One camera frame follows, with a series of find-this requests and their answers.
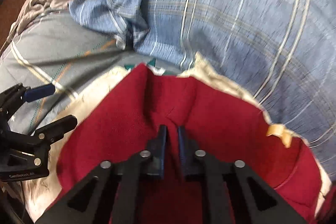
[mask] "white lining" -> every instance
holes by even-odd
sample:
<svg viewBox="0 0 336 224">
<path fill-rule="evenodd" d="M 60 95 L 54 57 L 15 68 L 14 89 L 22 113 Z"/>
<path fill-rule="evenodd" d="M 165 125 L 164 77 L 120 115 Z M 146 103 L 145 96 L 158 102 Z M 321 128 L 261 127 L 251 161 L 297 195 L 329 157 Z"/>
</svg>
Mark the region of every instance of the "white lining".
<svg viewBox="0 0 336 224">
<path fill-rule="evenodd" d="M 319 144 L 317 144 L 315 146 L 310 146 L 309 148 L 316 148 L 316 147 L 320 146 L 321 144 L 323 144 L 326 141 L 328 141 L 329 139 L 331 139 L 331 137 L 333 137 L 334 135 L 335 135 L 335 130 L 333 130 L 333 132 L 330 134 L 330 136 L 328 138 L 326 138 L 324 141 L 320 142 Z"/>
<path fill-rule="evenodd" d="M 117 28 L 117 31 L 118 31 L 120 34 L 122 34 L 123 31 L 121 30 L 119 24 L 117 23 L 116 19 L 114 18 L 113 14 L 112 14 L 112 12 L 111 12 L 110 10 L 109 10 L 109 14 L 110 14 L 110 17 L 111 17 L 111 19 L 112 19 L 112 21 L 113 21 L 115 27 Z"/>
<path fill-rule="evenodd" d="M 85 4 L 82 4 L 81 12 L 79 13 L 79 23 L 83 26 L 83 21 L 82 21 L 82 13 L 84 9 Z"/>
<path fill-rule="evenodd" d="M 158 31 L 157 31 L 157 27 L 156 27 L 156 4 L 157 4 L 158 0 L 155 0 L 155 5 L 154 5 L 154 26 L 155 26 L 155 43 L 154 43 L 154 47 L 151 51 L 151 53 L 149 55 L 152 55 L 157 44 L 158 44 Z"/>
<path fill-rule="evenodd" d="M 301 20 L 301 25 L 300 25 L 300 29 L 296 35 L 296 38 L 294 40 L 294 43 L 293 43 L 293 46 L 291 48 L 291 51 L 289 52 L 289 55 L 287 56 L 287 59 L 284 63 L 284 65 L 282 66 L 281 68 L 281 71 L 280 71 L 280 74 L 278 76 L 278 78 L 276 79 L 276 81 L 274 82 L 270 92 L 260 101 L 260 104 L 262 104 L 263 102 L 265 102 L 265 100 L 267 100 L 267 98 L 269 96 L 271 96 L 271 94 L 273 93 L 273 91 L 275 90 L 275 88 L 277 87 L 277 84 L 279 83 L 284 71 L 286 70 L 286 67 L 290 61 L 290 59 L 292 58 L 293 54 L 294 54 L 294 51 L 297 47 L 297 44 L 301 38 L 301 35 L 302 35 L 302 32 L 303 32 L 303 29 L 305 28 L 305 23 L 306 23 L 306 20 L 307 20 L 307 17 L 308 17 L 308 11 L 309 11 L 309 6 L 310 6 L 310 0 L 306 0 L 306 3 L 305 3 L 305 6 L 304 6 L 304 10 L 303 10 L 303 15 L 302 15 L 302 20 Z"/>
<path fill-rule="evenodd" d="M 326 130 L 320 137 L 318 137 L 316 140 L 314 140 L 314 141 L 311 141 L 309 144 L 311 144 L 311 143 L 315 143 L 315 142 L 318 142 L 320 139 L 322 139 L 326 134 L 328 134 L 329 133 L 329 131 L 332 129 L 332 128 L 334 128 L 334 126 L 336 125 L 336 121 L 333 123 L 333 125 L 331 126 L 331 127 L 329 127 L 329 129 L 328 130 Z"/>
<path fill-rule="evenodd" d="M 41 17 L 41 18 L 40 18 L 40 21 L 39 21 L 37 24 L 35 24 L 35 26 L 33 26 L 30 30 L 27 31 L 27 34 L 30 33 L 30 31 L 34 30 L 34 29 L 41 23 L 42 19 L 46 18 L 48 15 L 46 15 L 46 16 L 44 16 L 44 17 Z M 17 45 L 17 44 L 20 43 L 20 41 L 21 41 L 21 37 L 22 37 L 22 35 L 24 34 L 24 31 L 25 31 L 25 30 L 23 30 L 23 32 L 20 34 L 20 38 L 19 38 L 19 40 L 15 43 L 15 45 Z M 1 59 L 0 66 L 2 65 L 3 61 L 5 61 L 6 57 L 7 57 L 10 53 L 11 53 L 11 51 L 8 51 L 7 55 L 6 55 L 3 59 Z"/>
<path fill-rule="evenodd" d="M 182 24 L 181 24 L 180 45 L 181 45 L 182 49 L 184 50 L 184 57 L 183 57 L 182 62 L 180 63 L 180 68 L 182 68 L 183 63 L 187 58 L 187 52 L 186 52 L 186 49 L 185 49 L 184 44 L 183 44 L 183 31 L 184 31 L 186 13 L 187 13 L 187 9 L 188 9 L 188 3 L 189 3 L 189 0 L 186 0 L 184 11 L 183 11 Z"/>
<path fill-rule="evenodd" d="M 192 55 L 193 55 L 193 50 L 192 50 L 191 45 L 190 45 L 189 34 L 190 34 L 191 25 L 192 25 L 193 20 L 194 20 L 194 14 L 195 14 L 196 2 L 197 2 L 197 0 L 194 1 L 193 12 L 192 12 L 192 14 L 191 14 L 191 19 L 190 19 L 189 29 L 188 29 L 188 32 L 187 32 L 187 41 L 188 41 L 188 44 L 189 44 L 189 47 L 190 47 L 190 50 L 191 50 L 191 54 L 192 54 Z M 189 64 L 188 69 L 190 69 L 190 67 L 191 67 L 192 64 L 193 64 L 193 59 L 190 61 L 190 64 Z"/>
<path fill-rule="evenodd" d="M 284 125 L 286 126 L 287 124 L 289 124 L 290 122 L 293 122 L 298 116 L 300 116 L 314 101 L 315 97 L 320 93 L 320 90 L 321 88 L 323 87 L 329 73 L 330 73 L 330 70 L 331 70 L 331 67 L 332 65 L 334 64 L 334 61 L 335 61 L 335 58 L 336 58 L 336 49 L 334 48 L 334 56 L 332 58 L 332 60 L 330 61 L 330 64 L 327 68 L 327 71 L 325 73 L 325 76 L 324 76 L 324 79 L 323 81 L 321 82 L 320 86 L 319 86 L 319 89 L 317 90 L 317 92 L 315 92 L 313 98 L 311 99 L 311 101 L 291 120 L 289 120 L 288 122 L 286 122 Z"/>
<path fill-rule="evenodd" d="M 127 29 L 127 24 L 126 24 L 125 19 L 123 17 L 120 17 L 120 21 L 124 25 L 125 29 Z"/>
<path fill-rule="evenodd" d="M 233 23 L 233 25 L 231 27 L 231 33 L 230 33 L 229 37 L 227 38 L 226 45 L 225 45 L 225 48 L 224 48 L 224 57 L 223 57 L 223 60 L 222 60 L 222 63 L 221 63 L 221 67 L 224 65 L 224 61 L 226 59 L 226 52 L 227 52 L 227 49 L 228 49 L 228 46 L 229 46 L 229 43 L 230 43 L 230 39 L 231 39 L 231 37 L 233 35 L 233 29 L 235 28 L 235 26 L 237 24 L 237 20 L 238 20 L 240 12 L 242 10 L 243 3 L 244 3 L 244 0 L 241 0 L 240 4 L 239 4 L 239 7 L 238 7 L 238 11 L 237 11 L 237 14 L 236 14 L 235 21 L 234 21 L 234 23 Z"/>
<path fill-rule="evenodd" d="M 287 31 L 286 31 L 286 34 L 283 38 L 283 41 L 281 43 L 281 45 L 279 46 L 278 48 L 278 52 L 277 52 L 277 55 L 273 61 L 273 64 L 271 66 L 271 69 L 268 73 L 268 76 L 267 78 L 265 79 L 264 83 L 260 86 L 259 90 L 254 94 L 253 98 L 256 98 L 258 96 L 258 94 L 263 90 L 263 88 L 266 86 L 266 84 L 269 82 L 269 80 L 271 79 L 272 75 L 273 75 L 273 72 L 274 72 L 274 69 L 275 69 L 275 66 L 276 64 L 278 63 L 278 59 L 280 57 L 280 54 L 282 53 L 282 50 L 288 40 L 288 37 L 289 37 L 289 34 L 292 30 L 292 27 L 293 27 L 293 24 L 294 24 L 294 20 L 295 20 L 295 17 L 296 17 L 296 12 L 297 12 L 297 9 L 299 7 L 299 1 L 300 0 L 295 0 L 295 3 L 293 5 L 293 11 L 292 11 L 292 15 L 291 15 L 291 18 L 290 18 L 290 21 L 289 21 L 289 24 L 287 26 Z"/>
<path fill-rule="evenodd" d="M 76 91 L 74 91 L 71 88 L 66 89 L 60 83 L 56 82 L 51 76 L 49 76 L 40 67 L 30 64 L 26 59 L 24 59 L 13 42 L 11 42 L 11 49 L 12 49 L 13 54 L 15 54 L 14 57 L 16 58 L 17 61 L 21 61 L 23 64 L 25 64 L 26 66 L 34 70 L 36 73 L 38 73 L 41 77 L 43 77 L 49 83 L 52 83 L 55 86 L 55 88 L 57 88 L 58 90 L 66 92 L 69 96 L 73 97 L 74 99 L 78 97 L 78 93 Z"/>
<path fill-rule="evenodd" d="M 329 158 L 329 159 L 327 159 L 327 160 L 324 160 L 324 161 L 320 161 L 320 163 L 322 164 L 322 163 L 325 163 L 326 161 L 328 161 L 328 160 L 332 160 L 333 158 L 335 158 L 336 157 L 336 154 L 335 155 L 333 155 L 331 158 Z"/>
</svg>

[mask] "metal screw head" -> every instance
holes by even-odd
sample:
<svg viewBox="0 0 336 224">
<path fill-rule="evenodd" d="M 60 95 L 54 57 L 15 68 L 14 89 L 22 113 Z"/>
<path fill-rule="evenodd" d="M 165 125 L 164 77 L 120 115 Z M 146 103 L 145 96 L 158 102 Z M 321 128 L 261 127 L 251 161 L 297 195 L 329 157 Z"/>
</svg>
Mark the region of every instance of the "metal screw head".
<svg viewBox="0 0 336 224">
<path fill-rule="evenodd" d="M 104 160 L 100 163 L 100 167 L 103 169 L 108 169 L 111 167 L 111 163 L 108 160 Z"/>
<path fill-rule="evenodd" d="M 147 158 L 151 155 L 151 153 L 148 151 L 148 150 L 142 150 L 140 152 L 140 156 L 143 157 L 143 158 Z"/>
<path fill-rule="evenodd" d="M 35 164 L 36 166 L 39 166 L 39 165 L 41 164 L 41 159 L 40 159 L 40 158 L 36 158 L 36 159 L 34 160 L 34 164 Z"/>
<path fill-rule="evenodd" d="M 195 155 L 197 157 L 204 157 L 206 155 L 206 152 L 204 150 L 196 150 Z"/>
<path fill-rule="evenodd" d="M 235 166 L 238 168 L 243 168 L 245 166 L 245 162 L 243 162 L 242 160 L 236 160 Z"/>
</svg>

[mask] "red cloth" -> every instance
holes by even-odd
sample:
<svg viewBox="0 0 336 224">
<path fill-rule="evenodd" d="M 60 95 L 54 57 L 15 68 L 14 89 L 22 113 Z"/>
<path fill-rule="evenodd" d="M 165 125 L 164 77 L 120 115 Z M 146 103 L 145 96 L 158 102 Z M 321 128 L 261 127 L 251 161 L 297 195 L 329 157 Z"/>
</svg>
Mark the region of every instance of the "red cloth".
<svg viewBox="0 0 336 224">
<path fill-rule="evenodd" d="M 177 126 L 218 159 L 243 160 L 308 222 L 321 187 L 313 155 L 299 138 L 290 148 L 266 136 L 262 112 L 202 82 L 154 76 L 144 65 L 120 82 L 74 131 L 61 151 L 57 172 L 70 190 L 102 160 L 120 162 L 144 149 L 160 124 L 168 126 L 165 179 L 144 183 L 141 223 L 202 222 L 201 188 L 179 178 Z"/>
<path fill-rule="evenodd" d="M 319 212 L 318 219 L 327 222 L 327 220 L 329 220 L 331 217 L 335 218 L 335 216 L 336 216 L 336 182 L 334 182 L 334 185 L 331 187 L 329 193 L 325 197 L 325 201 Z"/>
</svg>

